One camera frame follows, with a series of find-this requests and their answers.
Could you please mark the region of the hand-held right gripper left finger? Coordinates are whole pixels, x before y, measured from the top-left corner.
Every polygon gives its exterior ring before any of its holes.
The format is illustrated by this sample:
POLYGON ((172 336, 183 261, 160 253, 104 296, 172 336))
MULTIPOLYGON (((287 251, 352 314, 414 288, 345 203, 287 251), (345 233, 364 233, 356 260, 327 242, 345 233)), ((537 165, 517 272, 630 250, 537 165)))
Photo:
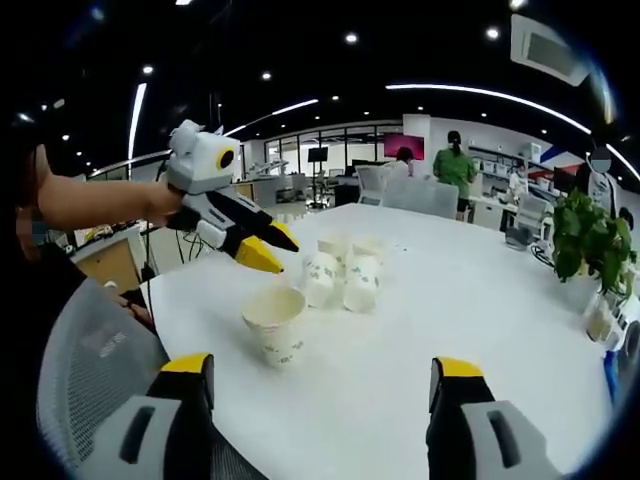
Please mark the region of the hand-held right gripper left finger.
POLYGON ((228 448, 213 422, 214 357, 164 365, 94 435, 84 479, 226 479, 228 448))

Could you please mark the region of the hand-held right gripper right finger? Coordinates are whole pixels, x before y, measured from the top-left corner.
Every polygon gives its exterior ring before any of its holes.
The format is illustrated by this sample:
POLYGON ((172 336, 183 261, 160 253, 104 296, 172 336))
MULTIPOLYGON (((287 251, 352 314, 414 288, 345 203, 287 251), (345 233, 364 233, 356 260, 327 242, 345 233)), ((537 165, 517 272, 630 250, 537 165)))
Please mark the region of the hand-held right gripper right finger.
POLYGON ((425 443, 431 479, 561 479, 544 435, 509 401, 494 398, 482 371, 432 359, 425 443))

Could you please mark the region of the person's left hand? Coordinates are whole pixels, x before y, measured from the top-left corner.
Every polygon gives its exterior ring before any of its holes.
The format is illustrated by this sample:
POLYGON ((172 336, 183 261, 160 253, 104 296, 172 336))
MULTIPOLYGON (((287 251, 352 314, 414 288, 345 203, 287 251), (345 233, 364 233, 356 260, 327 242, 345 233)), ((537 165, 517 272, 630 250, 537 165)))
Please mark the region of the person's left hand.
POLYGON ((146 183, 142 187, 142 218, 155 225, 166 225, 169 218, 180 210, 184 193, 162 182, 146 183))

